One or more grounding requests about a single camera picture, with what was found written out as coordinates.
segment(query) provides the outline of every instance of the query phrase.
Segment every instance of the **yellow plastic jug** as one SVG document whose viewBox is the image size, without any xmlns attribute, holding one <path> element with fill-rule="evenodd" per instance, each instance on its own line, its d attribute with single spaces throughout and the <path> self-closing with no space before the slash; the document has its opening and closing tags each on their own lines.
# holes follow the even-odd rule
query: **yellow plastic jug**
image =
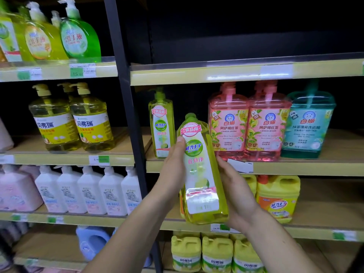
<svg viewBox="0 0 364 273">
<path fill-rule="evenodd" d="M 244 240 L 246 239 L 246 236 L 244 236 L 243 234 L 235 234 L 235 233 L 232 233 L 232 234 L 229 234 L 229 239 L 231 239 L 233 241 L 233 243 L 235 243 L 235 241 L 239 240 Z"/>
<path fill-rule="evenodd" d="M 235 241 L 234 244 L 234 260 L 233 260 L 233 272 L 265 272 L 264 265 L 257 253 L 253 249 L 250 242 Z"/>
<path fill-rule="evenodd" d="M 240 175 L 245 178 L 246 182 L 248 183 L 255 197 L 255 194 L 257 193 L 257 177 L 254 174 L 240 174 Z"/>
<path fill-rule="evenodd" d="M 205 272 L 231 272 L 233 242 L 229 238 L 202 239 L 202 269 Z"/>
<path fill-rule="evenodd" d="M 175 235 L 178 238 L 184 238 L 184 237 L 200 238 L 201 237 L 200 232 L 188 232 L 188 231 L 173 231 L 173 235 Z"/>
<path fill-rule="evenodd" d="M 200 238 L 184 237 L 171 239 L 173 268 L 180 272 L 198 272 L 201 269 Z"/>
<path fill-rule="evenodd" d="M 202 232 L 201 235 L 208 238 L 229 238 L 229 233 Z"/>
<path fill-rule="evenodd" d="M 297 175 L 259 175 L 256 199 L 264 210 L 284 224 L 292 220 L 300 188 Z"/>
</svg>

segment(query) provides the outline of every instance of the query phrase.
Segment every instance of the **pink pump bottle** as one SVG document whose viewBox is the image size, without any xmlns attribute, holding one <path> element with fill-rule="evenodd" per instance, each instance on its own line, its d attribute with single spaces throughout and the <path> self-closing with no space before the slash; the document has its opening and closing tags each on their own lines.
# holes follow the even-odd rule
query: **pink pump bottle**
<svg viewBox="0 0 364 273">
<path fill-rule="evenodd" d="M 244 156 L 249 100 L 236 94 L 235 82 L 221 85 L 221 94 L 209 101 L 209 126 L 215 153 L 224 160 Z"/>
<path fill-rule="evenodd" d="M 245 155 L 249 161 L 275 161 L 281 154 L 292 101 L 277 93 L 277 82 L 267 81 L 262 93 L 250 98 Z"/>
</svg>

